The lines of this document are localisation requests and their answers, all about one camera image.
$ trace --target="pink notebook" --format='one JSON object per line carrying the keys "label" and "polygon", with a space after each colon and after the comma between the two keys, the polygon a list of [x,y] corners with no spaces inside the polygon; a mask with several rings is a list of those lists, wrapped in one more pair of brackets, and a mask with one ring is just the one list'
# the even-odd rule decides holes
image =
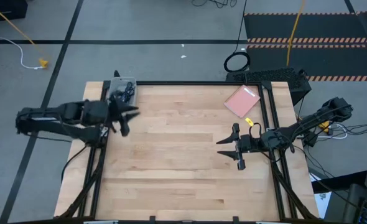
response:
{"label": "pink notebook", "polygon": [[258,102],[259,96],[245,85],[236,90],[224,103],[224,105],[242,118]]}

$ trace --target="yellow cable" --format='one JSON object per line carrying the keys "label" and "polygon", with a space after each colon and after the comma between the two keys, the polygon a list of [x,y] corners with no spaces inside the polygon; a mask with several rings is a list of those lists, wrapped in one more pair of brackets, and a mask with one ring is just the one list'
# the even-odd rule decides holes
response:
{"label": "yellow cable", "polygon": [[294,27],[293,27],[293,31],[291,32],[291,37],[289,39],[289,49],[287,50],[287,60],[286,60],[286,66],[289,66],[289,62],[290,62],[290,50],[291,50],[291,43],[293,41],[293,36],[294,36],[294,32],[295,32],[295,29],[297,28],[297,24],[298,24],[298,20],[300,19],[300,15],[302,13],[302,9],[304,8],[305,6],[305,0],[302,0],[302,3],[301,3],[301,8],[300,8],[300,11],[297,15],[297,18],[295,19],[295,23],[294,23]]}
{"label": "yellow cable", "polygon": [[[13,24],[7,17],[5,17],[4,16],[4,14],[2,14],[1,12],[0,12],[0,16],[2,17],[2,18],[4,18],[5,19],[5,21],[7,21],[8,23],[9,23],[9,25],[11,25],[13,28],[15,28],[15,30],[17,30],[20,34],[22,34],[32,45],[34,45],[34,47],[36,47],[37,48],[37,50],[42,54],[42,55],[44,55],[45,56],[45,53],[41,50],[41,48],[39,47],[39,46],[37,46],[34,42],[33,42],[33,40],[31,40],[28,36],[26,36],[26,34],[24,34],[19,28],[17,28],[16,26],[15,26],[15,24]],[[42,58],[40,58],[40,64],[41,64],[41,66],[42,67],[44,67],[44,68],[46,68],[47,67],[47,65],[48,65],[48,61],[46,61],[46,60],[44,60],[44,59],[42,59]]]}

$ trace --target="white cable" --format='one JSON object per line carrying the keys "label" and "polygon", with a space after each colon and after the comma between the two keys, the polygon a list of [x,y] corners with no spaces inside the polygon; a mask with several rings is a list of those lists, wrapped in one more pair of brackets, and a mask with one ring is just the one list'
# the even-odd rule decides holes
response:
{"label": "white cable", "polygon": [[332,138],[332,139],[345,139],[346,137],[348,137],[348,134],[346,133],[347,130],[344,128],[344,126],[340,125],[340,124],[335,124],[337,125],[337,127],[341,128],[344,133],[345,133],[345,136],[343,137],[333,137],[333,136],[318,136],[318,138]]}
{"label": "white cable", "polygon": [[28,67],[28,66],[24,65],[24,64],[23,64],[23,49],[22,49],[22,47],[21,47],[21,46],[19,46],[19,45],[17,45],[17,44],[15,44],[15,43],[14,43],[13,41],[11,41],[11,40],[8,40],[7,38],[0,37],[0,39],[2,39],[2,40],[6,40],[6,41],[10,42],[11,44],[13,44],[13,45],[15,45],[16,47],[18,47],[18,48],[19,48],[19,50],[21,50],[21,65],[22,65],[23,67],[28,68],[28,69],[34,69],[34,70],[37,70],[37,69],[41,69],[41,68],[43,68],[43,67]]}

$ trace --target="gray concrete floor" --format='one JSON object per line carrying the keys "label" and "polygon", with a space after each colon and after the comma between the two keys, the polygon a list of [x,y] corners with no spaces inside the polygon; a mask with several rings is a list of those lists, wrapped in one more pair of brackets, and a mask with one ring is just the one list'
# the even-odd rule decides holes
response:
{"label": "gray concrete floor", "polygon": [[[14,23],[33,39],[63,40],[78,0],[29,1],[27,17]],[[351,0],[356,11],[367,11],[367,1]],[[248,0],[246,12],[297,12],[301,0]],[[190,0],[84,0],[73,32],[76,40],[235,39],[244,1],[234,8],[217,9],[207,3],[194,7]],[[348,12],[344,0],[307,0],[304,12]],[[22,37],[5,22],[0,35]],[[39,57],[31,45],[22,46],[25,63]],[[19,50],[0,45],[0,215],[28,138],[16,135],[14,118],[25,106],[38,107],[61,45],[42,45],[51,55],[47,70],[20,66]],[[118,69],[138,80],[224,80],[224,59],[234,45],[69,45],[55,84],[50,106],[80,100],[87,81],[106,80]],[[232,62],[238,67],[243,61]],[[313,82],[301,114],[324,101],[345,97],[354,107],[346,124],[367,123],[367,82]],[[37,140],[10,222],[52,218],[67,160],[68,143]],[[367,168],[367,135],[320,142],[312,154],[333,175]]]}

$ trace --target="wooden table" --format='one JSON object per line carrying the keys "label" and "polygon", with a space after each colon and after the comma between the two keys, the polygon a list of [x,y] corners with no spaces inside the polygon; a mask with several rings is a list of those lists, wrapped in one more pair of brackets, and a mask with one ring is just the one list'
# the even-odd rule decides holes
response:
{"label": "wooden table", "polygon": [[[88,82],[84,99],[99,100],[102,82]],[[239,86],[138,86],[137,106],[128,137],[111,134],[108,139],[96,219],[278,221],[271,166],[261,153],[243,154],[246,169],[217,154],[234,150],[234,144],[216,145],[239,123],[244,134],[248,124],[225,108],[223,102]],[[258,92],[256,86],[249,86]],[[272,83],[281,126],[295,122],[287,83]],[[267,92],[266,105],[273,127]],[[263,124],[258,103],[245,116]],[[74,140],[69,157],[83,147]],[[89,150],[67,167],[55,215],[64,212],[81,188]],[[292,188],[316,216],[308,167],[303,152],[286,152]],[[287,195],[282,189],[286,216]],[[88,195],[89,214],[92,193]]]}

